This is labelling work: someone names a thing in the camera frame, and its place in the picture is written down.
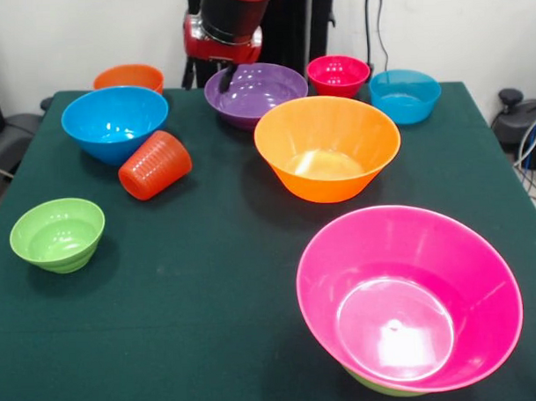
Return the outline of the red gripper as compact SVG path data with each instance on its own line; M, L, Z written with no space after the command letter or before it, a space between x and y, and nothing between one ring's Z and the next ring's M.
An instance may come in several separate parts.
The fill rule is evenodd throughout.
M226 93L238 68L237 64L253 64L261 54L262 28L258 26L246 43L224 43L208 35L202 28L199 15L187 14L183 21L184 49L187 53L181 87L190 90L195 80L195 59L214 62L231 62L223 69L218 85L220 93Z

